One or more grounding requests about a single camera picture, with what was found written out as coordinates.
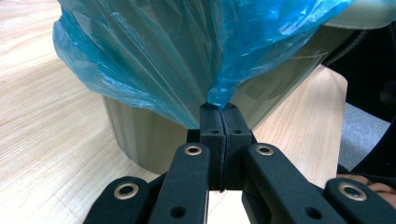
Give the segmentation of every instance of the light wood surface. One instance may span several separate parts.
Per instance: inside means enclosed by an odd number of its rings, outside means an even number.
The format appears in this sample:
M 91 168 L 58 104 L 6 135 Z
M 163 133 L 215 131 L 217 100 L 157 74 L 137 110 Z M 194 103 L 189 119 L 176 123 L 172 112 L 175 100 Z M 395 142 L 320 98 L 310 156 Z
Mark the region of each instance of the light wood surface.
M 80 223 L 112 180 L 156 177 L 123 155 L 101 97 L 57 58 L 60 14 L 53 0 L 0 1 L 0 223 Z M 323 187 L 335 175 L 346 88 L 320 67 L 255 135 Z M 211 193 L 209 223 L 247 222 L 239 197 Z

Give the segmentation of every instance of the trash bag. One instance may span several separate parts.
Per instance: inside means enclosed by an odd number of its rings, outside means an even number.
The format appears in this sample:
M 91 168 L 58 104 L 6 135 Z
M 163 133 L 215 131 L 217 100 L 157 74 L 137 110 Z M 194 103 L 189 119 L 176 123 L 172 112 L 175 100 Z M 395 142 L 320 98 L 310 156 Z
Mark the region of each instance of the trash bag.
M 59 0 L 58 56 L 92 91 L 197 128 L 352 0 Z

